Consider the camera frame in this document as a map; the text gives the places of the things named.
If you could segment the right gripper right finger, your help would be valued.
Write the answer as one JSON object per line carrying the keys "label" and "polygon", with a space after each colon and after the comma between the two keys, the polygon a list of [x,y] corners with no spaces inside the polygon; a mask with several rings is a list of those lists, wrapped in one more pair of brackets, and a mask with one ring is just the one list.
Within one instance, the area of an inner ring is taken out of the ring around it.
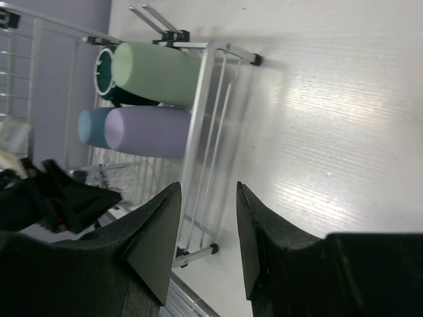
{"label": "right gripper right finger", "polygon": [[420,233],[336,232],[293,225],[242,183],[237,227],[255,316],[421,316]]}

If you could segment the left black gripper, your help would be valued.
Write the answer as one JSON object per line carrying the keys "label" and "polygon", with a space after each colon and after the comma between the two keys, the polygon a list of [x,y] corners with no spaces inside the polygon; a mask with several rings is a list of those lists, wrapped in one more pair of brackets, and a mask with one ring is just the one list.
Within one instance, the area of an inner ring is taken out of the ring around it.
{"label": "left black gripper", "polygon": [[20,231],[42,219],[52,232],[80,233],[122,200],[118,192],[74,180],[52,159],[42,164],[45,214],[34,182],[21,180],[1,190],[1,230]]}

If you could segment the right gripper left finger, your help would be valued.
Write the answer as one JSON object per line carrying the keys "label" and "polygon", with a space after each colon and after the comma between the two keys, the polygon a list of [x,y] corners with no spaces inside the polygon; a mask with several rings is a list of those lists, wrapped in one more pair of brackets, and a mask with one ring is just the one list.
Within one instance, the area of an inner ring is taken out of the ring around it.
{"label": "right gripper left finger", "polygon": [[157,316],[165,305],[182,192],[173,182],[146,204],[77,240],[1,233],[2,316]]}

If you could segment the blue cup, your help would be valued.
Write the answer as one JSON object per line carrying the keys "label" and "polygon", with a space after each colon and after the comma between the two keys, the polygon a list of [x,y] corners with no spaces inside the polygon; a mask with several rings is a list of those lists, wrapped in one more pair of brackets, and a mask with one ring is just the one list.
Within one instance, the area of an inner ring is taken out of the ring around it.
{"label": "blue cup", "polygon": [[107,115],[113,109],[113,107],[93,108],[81,112],[77,131],[82,143],[102,149],[109,148],[105,139],[104,125]]}

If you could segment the lilac cup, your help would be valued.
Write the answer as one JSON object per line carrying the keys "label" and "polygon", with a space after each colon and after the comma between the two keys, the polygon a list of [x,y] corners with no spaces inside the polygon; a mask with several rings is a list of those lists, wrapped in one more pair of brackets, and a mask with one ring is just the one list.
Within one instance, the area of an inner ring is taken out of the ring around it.
{"label": "lilac cup", "polygon": [[130,106],[109,112],[104,123],[107,145],[141,157],[184,157],[191,115],[182,108]]}

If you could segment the dark green mug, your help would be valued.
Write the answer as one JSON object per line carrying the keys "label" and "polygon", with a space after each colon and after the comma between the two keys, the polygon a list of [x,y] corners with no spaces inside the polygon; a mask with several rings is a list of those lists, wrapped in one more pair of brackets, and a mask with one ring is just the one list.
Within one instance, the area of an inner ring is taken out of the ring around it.
{"label": "dark green mug", "polygon": [[118,87],[111,72],[112,57],[117,46],[109,45],[100,50],[94,66],[94,85],[97,94],[114,106],[157,106],[159,102],[132,94]]}

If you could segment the light green cup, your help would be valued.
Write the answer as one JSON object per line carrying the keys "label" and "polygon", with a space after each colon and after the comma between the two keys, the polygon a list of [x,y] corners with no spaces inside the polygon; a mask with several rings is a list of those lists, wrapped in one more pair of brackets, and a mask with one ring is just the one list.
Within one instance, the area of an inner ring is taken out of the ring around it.
{"label": "light green cup", "polygon": [[124,42],[114,51],[111,73],[116,85],[157,102],[191,108],[201,58],[181,50]]}

